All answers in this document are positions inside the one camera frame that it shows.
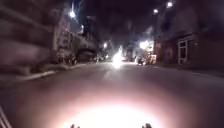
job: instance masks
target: street lamp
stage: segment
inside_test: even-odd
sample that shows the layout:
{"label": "street lamp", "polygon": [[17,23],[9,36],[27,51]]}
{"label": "street lamp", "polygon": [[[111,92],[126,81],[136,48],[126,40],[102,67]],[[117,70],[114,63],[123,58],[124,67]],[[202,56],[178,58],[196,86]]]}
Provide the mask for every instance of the street lamp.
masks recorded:
{"label": "street lamp", "polygon": [[71,10],[71,11],[69,12],[69,16],[70,16],[71,18],[75,18],[75,12],[74,12],[73,10]]}
{"label": "street lamp", "polygon": [[103,48],[107,48],[107,43],[104,43],[103,44]]}
{"label": "street lamp", "polygon": [[75,18],[75,17],[76,17],[75,12],[74,12],[74,6],[73,6],[73,3],[72,3],[72,9],[71,9],[71,11],[69,12],[69,16],[70,16],[71,18]]}
{"label": "street lamp", "polygon": [[158,9],[154,9],[153,10],[153,14],[157,14],[157,13],[159,13],[159,10]]}
{"label": "street lamp", "polygon": [[173,7],[173,2],[167,2],[166,8],[171,8],[171,7]]}
{"label": "street lamp", "polygon": [[148,46],[149,46],[149,42],[148,42],[148,40],[143,41],[143,42],[140,42],[140,44],[139,44],[139,47],[140,47],[141,49],[144,49],[144,50],[145,50]]}

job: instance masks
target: light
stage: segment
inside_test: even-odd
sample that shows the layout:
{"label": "light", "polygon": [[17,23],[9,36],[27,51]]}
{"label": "light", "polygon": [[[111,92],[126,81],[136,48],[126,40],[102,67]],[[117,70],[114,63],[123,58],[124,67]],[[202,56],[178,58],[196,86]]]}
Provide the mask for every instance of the light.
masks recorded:
{"label": "light", "polygon": [[153,14],[157,14],[157,13],[159,13],[159,10],[158,9],[154,9],[153,10]]}
{"label": "light", "polygon": [[113,64],[114,68],[116,68],[116,69],[119,69],[122,66],[122,64],[123,64],[122,63],[123,57],[122,57],[121,54],[122,54],[121,51],[119,51],[113,57],[112,64]]}
{"label": "light", "polygon": [[144,41],[144,42],[140,42],[140,44],[139,44],[139,47],[141,48],[141,49],[146,49],[147,47],[149,46],[149,42],[146,40],[146,41]]}
{"label": "light", "polygon": [[107,43],[104,43],[104,44],[103,44],[103,47],[104,47],[104,48],[107,48]]}
{"label": "light", "polygon": [[69,16],[70,16],[71,18],[75,18],[75,12],[74,12],[73,10],[71,10],[71,11],[69,12]]}
{"label": "light", "polygon": [[167,2],[166,7],[167,7],[167,8],[171,8],[171,7],[173,7],[173,3],[172,3],[172,2]]}
{"label": "light", "polygon": [[73,122],[81,128],[141,128],[146,123],[161,128],[153,116],[124,105],[94,107],[77,114]]}

